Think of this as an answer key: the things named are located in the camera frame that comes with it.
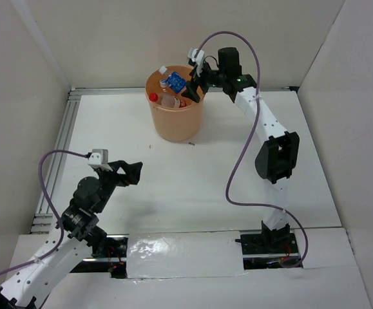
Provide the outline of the dark blue label bottle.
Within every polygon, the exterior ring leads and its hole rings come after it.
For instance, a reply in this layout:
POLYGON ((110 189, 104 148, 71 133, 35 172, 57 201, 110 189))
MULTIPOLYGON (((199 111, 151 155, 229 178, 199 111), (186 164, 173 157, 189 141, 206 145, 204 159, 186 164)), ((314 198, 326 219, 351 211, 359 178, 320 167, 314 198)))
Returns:
POLYGON ((169 68, 162 66, 158 72, 162 75, 162 79, 172 91, 176 94, 182 92, 186 86, 186 80, 176 71, 170 70, 169 68))

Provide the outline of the red label clear bottle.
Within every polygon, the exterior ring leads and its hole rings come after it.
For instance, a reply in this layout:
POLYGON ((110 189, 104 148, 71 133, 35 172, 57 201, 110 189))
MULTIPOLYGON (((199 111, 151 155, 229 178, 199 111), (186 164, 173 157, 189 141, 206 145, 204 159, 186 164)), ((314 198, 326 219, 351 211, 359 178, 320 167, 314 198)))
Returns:
POLYGON ((164 108, 178 109, 191 106, 190 102, 169 93, 150 93, 148 99, 164 108))

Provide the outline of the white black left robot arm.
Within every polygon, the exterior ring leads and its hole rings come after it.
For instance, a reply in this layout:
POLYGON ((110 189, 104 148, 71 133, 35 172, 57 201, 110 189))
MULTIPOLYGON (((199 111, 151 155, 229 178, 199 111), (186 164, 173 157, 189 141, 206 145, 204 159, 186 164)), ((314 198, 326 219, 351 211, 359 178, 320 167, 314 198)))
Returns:
POLYGON ((143 164, 119 160, 94 165, 97 176, 79 181, 61 222, 25 266, 0 285, 0 308, 40 308, 52 290, 88 256, 107 249, 107 233, 98 227, 102 212, 117 187, 136 185, 143 164))

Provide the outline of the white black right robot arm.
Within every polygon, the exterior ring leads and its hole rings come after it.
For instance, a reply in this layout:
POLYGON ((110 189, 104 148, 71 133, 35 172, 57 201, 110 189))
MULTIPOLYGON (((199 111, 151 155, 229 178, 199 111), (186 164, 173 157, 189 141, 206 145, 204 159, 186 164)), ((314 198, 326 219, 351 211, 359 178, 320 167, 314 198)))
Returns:
POLYGON ((300 138, 280 124, 261 98, 260 77, 242 72, 235 47, 219 49, 215 69, 207 63, 201 48, 189 51, 188 63, 193 68, 189 74, 191 78, 185 84, 174 85, 174 92, 198 102, 201 98, 199 90, 207 93, 211 87, 220 88, 253 122, 250 135, 258 136, 262 142, 254 166, 265 182, 270 199, 264 205, 261 244, 264 250, 276 252, 290 234, 287 187, 296 167, 300 138))

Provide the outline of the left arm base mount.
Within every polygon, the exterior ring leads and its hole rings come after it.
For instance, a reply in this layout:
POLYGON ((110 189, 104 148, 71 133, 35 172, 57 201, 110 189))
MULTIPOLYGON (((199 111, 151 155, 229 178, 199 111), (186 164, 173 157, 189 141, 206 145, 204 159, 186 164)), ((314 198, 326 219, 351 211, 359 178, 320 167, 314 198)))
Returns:
POLYGON ((72 274, 108 274, 113 279, 126 279, 128 235, 112 235, 98 253, 84 258, 71 270, 72 274))

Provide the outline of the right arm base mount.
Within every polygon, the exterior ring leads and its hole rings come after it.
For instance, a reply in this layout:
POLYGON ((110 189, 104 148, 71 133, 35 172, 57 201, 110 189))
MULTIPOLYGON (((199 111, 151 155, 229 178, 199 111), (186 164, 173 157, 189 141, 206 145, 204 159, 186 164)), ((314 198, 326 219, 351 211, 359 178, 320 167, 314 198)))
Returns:
POLYGON ((262 223, 260 232, 241 232, 234 241, 242 249, 245 270, 302 266, 296 237, 288 223, 278 230, 262 223))

